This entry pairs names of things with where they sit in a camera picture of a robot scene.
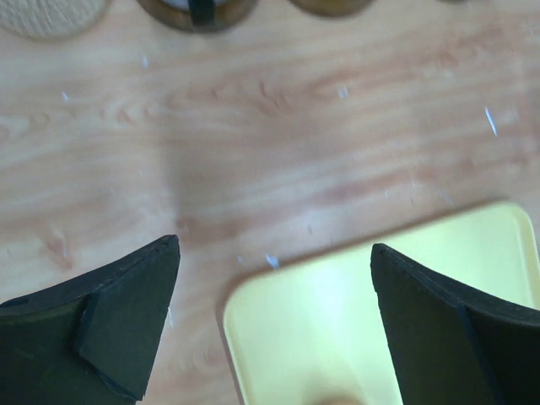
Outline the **pink white mug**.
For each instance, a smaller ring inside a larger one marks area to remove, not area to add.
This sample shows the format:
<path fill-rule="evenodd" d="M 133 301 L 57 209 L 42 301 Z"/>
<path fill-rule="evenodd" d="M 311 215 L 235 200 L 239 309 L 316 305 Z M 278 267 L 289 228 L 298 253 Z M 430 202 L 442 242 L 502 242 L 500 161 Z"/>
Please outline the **pink white mug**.
<path fill-rule="evenodd" d="M 315 405 L 361 405 L 362 402 L 354 397 L 348 396 L 333 396 L 326 397 L 317 402 Z"/>

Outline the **brown wooden coaster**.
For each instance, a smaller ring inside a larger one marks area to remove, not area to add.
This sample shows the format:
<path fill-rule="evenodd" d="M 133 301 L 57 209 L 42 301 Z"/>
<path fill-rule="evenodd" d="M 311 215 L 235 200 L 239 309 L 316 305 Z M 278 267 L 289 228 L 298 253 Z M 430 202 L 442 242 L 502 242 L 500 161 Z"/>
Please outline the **brown wooden coaster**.
<path fill-rule="evenodd" d="M 252 0 L 138 0 L 138 4 L 160 23 L 192 33 L 227 30 L 249 15 L 257 4 Z"/>
<path fill-rule="evenodd" d="M 319 17 L 342 18 L 367 8 L 371 0 L 291 0 L 299 9 Z"/>

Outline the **grey purple cup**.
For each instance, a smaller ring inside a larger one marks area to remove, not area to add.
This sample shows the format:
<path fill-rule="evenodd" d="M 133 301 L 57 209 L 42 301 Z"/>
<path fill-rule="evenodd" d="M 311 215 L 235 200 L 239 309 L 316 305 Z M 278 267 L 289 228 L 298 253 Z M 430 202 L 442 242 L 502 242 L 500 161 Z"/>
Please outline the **grey purple cup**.
<path fill-rule="evenodd" d="M 164 0 L 172 19 L 182 27 L 209 28 L 215 26 L 216 9 L 212 0 Z"/>

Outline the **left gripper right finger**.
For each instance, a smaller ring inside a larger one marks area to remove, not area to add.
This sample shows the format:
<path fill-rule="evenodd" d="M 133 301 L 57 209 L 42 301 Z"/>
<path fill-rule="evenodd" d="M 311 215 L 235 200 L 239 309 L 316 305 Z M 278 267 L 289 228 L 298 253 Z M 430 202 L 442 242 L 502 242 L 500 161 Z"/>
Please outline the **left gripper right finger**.
<path fill-rule="evenodd" d="M 539 312 L 435 272 L 384 244 L 370 257 L 405 404 L 537 404 Z"/>

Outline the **woven rattan coaster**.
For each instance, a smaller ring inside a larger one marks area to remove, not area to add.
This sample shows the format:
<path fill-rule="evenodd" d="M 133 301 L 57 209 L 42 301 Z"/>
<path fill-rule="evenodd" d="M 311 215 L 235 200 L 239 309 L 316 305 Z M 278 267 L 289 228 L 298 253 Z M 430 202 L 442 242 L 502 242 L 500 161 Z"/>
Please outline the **woven rattan coaster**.
<path fill-rule="evenodd" d="M 107 0 L 4 0 L 1 28 L 31 40 L 62 40 L 95 26 L 110 4 Z"/>

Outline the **yellow plastic tray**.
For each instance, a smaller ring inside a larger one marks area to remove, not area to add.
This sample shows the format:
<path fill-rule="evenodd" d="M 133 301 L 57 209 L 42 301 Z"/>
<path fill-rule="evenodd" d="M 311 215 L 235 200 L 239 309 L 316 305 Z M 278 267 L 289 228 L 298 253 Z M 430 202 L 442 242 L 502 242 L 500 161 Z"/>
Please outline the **yellow plastic tray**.
<path fill-rule="evenodd" d="M 438 273 L 519 305 L 539 306 L 532 221 L 495 202 L 384 235 Z M 401 402 L 370 275 L 371 241 L 248 278 L 223 329 L 245 404 Z"/>

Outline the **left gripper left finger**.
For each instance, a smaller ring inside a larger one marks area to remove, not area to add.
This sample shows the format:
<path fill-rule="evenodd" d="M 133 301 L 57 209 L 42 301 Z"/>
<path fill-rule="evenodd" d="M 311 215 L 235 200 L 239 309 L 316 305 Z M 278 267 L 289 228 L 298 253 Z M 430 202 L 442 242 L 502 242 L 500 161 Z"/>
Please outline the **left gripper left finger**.
<path fill-rule="evenodd" d="M 1 304 L 3 404 L 143 400 L 181 254 L 165 235 L 129 255 Z"/>

